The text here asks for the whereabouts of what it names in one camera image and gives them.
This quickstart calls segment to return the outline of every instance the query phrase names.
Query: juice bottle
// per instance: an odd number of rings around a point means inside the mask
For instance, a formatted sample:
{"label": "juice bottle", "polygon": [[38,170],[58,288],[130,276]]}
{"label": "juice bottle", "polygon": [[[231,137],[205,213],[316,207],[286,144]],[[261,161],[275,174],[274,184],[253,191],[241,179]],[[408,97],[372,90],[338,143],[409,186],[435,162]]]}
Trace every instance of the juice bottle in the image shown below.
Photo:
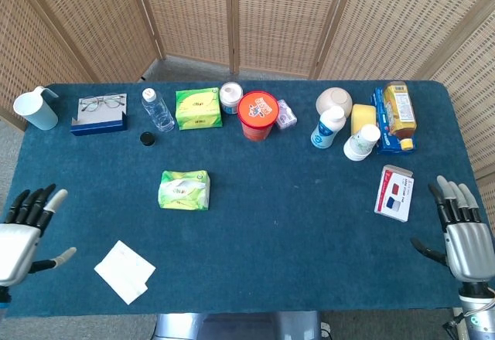
{"label": "juice bottle", "polygon": [[416,120],[408,87],[404,81],[392,81],[387,84],[384,90],[384,105],[390,134],[399,139],[402,151],[411,150],[413,148],[411,138],[416,130]]}

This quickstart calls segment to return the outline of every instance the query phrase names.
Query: red container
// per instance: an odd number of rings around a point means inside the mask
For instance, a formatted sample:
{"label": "red container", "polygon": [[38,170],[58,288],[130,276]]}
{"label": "red container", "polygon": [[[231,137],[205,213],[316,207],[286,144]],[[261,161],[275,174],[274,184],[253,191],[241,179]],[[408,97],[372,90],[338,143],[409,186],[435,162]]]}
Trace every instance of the red container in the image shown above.
{"label": "red container", "polygon": [[252,141],[263,141],[270,134],[278,117],[278,102],[263,90],[244,95],[237,106],[244,136]]}

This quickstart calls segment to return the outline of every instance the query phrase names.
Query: yellow sponge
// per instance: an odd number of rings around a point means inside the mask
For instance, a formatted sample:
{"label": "yellow sponge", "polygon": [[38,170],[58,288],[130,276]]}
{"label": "yellow sponge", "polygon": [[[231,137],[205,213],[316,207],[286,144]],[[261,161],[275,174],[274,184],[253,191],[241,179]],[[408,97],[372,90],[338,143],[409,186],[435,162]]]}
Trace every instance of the yellow sponge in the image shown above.
{"label": "yellow sponge", "polygon": [[350,115],[350,134],[356,134],[365,124],[377,124],[377,109],[375,106],[354,104]]}

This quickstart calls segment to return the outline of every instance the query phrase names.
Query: table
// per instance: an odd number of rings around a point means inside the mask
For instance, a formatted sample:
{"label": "table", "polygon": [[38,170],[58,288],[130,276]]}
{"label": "table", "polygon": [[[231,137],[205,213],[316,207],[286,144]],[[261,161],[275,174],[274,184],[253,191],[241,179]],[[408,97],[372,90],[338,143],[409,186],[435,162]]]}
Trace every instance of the table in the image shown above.
{"label": "table", "polygon": [[[157,134],[141,106],[146,87],[160,91],[173,112],[176,90],[206,83],[54,84],[51,103],[60,122],[51,131],[28,127],[7,205],[25,187],[55,182],[69,191],[37,257],[76,246],[64,267],[14,287],[9,315],[116,315],[444,308],[458,304],[450,273],[409,243],[420,237],[443,249],[435,203],[427,190],[437,174],[465,182],[480,205],[473,172],[446,89],[408,82],[418,120],[413,155],[372,154],[351,162],[343,154],[350,122],[331,148],[312,146],[315,102],[342,87],[366,104],[385,81],[246,81],[285,99],[295,127],[274,128],[266,141],[244,138],[235,116],[224,127]],[[77,99],[128,94],[128,130],[75,137],[70,119]],[[414,172],[410,219],[374,214],[381,169]],[[163,210],[157,192],[163,170],[210,173],[210,210]],[[484,209],[480,212],[486,218]],[[148,291],[127,306],[94,272],[121,240],[157,267]]]}

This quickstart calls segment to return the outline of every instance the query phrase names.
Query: green tissue pack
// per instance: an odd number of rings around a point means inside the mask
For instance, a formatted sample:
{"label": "green tissue pack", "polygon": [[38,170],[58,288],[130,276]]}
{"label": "green tissue pack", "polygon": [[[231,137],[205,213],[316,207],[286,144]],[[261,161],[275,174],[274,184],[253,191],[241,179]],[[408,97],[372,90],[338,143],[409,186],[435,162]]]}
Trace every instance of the green tissue pack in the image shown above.
{"label": "green tissue pack", "polygon": [[222,126],[219,89],[176,91],[176,119],[180,130]]}
{"label": "green tissue pack", "polygon": [[208,210],[209,201],[208,172],[163,172],[158,190],[162,209]]}

